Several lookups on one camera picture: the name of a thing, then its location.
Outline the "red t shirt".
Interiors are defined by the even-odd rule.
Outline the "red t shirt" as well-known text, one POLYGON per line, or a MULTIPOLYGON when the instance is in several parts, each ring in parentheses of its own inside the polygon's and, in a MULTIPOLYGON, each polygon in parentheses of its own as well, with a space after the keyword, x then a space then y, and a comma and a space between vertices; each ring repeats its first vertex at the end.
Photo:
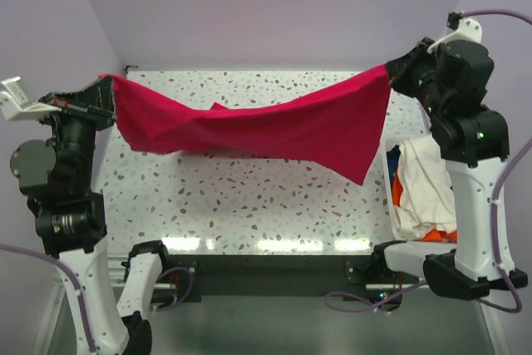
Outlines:
POLYGON ((116 124, 133 151, 167 155, 225 148, 315 162, 362 185, 377 153, 392 88, 385 66, 289 102, 190 108, 112 76, 116 124))

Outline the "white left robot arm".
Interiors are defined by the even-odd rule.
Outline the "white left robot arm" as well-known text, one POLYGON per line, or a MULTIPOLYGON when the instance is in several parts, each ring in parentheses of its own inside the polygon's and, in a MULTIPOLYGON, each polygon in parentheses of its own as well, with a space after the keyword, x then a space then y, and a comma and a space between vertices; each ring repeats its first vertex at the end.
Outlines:
POLYGON ((66 290, 80 354, 148 354, 155 283, 167 267, 159 240, 136 244, 125 261, 120 297, 111 287, 104 198, 91 188, 96 134, 116 122, 113 80, 102 77, 80 91, 32 101, 20 77, 1 83, 8 121, 50 126, 47 140, 22 143, 10 170, 35 219, 42 259, 52 263, 66 290))

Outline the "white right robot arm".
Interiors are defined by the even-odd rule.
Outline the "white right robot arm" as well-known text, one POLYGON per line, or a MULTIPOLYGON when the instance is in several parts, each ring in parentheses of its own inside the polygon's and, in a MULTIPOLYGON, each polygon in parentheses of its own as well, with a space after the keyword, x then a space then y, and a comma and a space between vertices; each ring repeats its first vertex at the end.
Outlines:
POLYGON ((510 158, 505 118, 484 106, 494 69, 486 47, 468 39, 424 38, 386 64, 392 88, 417 99, 431 122, 455 198, 458 242, 395 240, 375 247, 382 269, 424 279, 444 298, 484 301, 491 290, 528 284, 508 248, 503 186, 520 161, 510 158))

